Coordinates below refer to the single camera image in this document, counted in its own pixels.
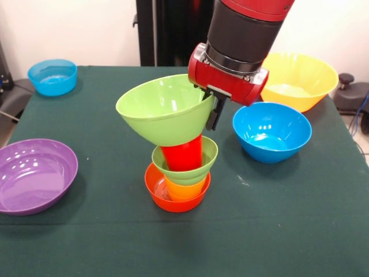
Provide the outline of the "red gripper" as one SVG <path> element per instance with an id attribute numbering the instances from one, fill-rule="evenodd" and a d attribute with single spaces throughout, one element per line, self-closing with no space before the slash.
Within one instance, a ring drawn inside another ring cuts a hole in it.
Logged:
<path id="1" fill-rule="evenodd" d="M 249 106 L 259 97 L 268 77 L 269 71 L 264 68 L 249 75 L 228 73 L 217 68 L 206 56 L 205 43 L 199 43 L 196 46 L 189 60 L 189 81 L 202 88 L 203 101 L 212 98 L 214 92 L 218 92 L 233 102 Z M 217 98 L 216 105 L 210 112 L 206 123 L 208 131 L 216 130 L 226 100 L 226 98 Z"/>

